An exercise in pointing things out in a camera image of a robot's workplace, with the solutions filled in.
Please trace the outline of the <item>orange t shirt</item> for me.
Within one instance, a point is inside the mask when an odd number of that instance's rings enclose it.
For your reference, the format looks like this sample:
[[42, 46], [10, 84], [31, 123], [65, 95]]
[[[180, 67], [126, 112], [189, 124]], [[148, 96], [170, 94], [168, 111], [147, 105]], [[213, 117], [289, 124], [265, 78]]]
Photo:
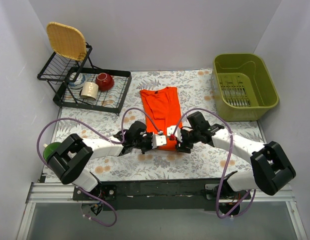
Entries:
[[181, 118], [181, 106], [178, 97], [178, 88], [168, 86], [160, 90], [140, 91], [144, 111], [151, 120], [146, 119], [148, 132], [157, 133], [156, 129], [167, 133], [167, 128], [175, 126]]

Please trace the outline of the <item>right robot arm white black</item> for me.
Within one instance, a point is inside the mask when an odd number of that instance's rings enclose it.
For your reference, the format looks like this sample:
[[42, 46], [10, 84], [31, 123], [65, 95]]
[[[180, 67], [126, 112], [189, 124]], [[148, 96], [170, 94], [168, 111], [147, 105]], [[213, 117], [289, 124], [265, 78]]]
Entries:
[[296, 177], [279, 143], [252, 141], [230, 132], [226, 125], [211, 125], [199, 111], [190, 114], [187, 120], [189, 130], [175, 126], [169, 135], [170, 139], [176, 139], [178, 152], [190, 153], [194, 144], [201, 142], [228, 151], [229, 155], [234, 154], [251, 165], [251, 170], [225, 174], [221, 186], [215, 189], [217, 195], [232, 199], [240, 191], [261, 190], [273, 196]]

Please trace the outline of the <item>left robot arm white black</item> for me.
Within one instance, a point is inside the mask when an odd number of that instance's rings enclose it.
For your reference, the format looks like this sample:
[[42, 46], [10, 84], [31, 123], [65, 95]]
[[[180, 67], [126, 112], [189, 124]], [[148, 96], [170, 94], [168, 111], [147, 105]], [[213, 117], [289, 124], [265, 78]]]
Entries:
[[109, 138], [81, 138], [72, 133], [63, 142], [53, 142], [44, 147], [43, 159], [62, 184], [73, 184], [84, 190], [90, 200], [101, 196], [98, 179], [85, 169], [91, 159], [119, 157], [133, 149], [143, 153], [157, 148], [156, 135], [146, 131], [146, 125], [134, 122]]

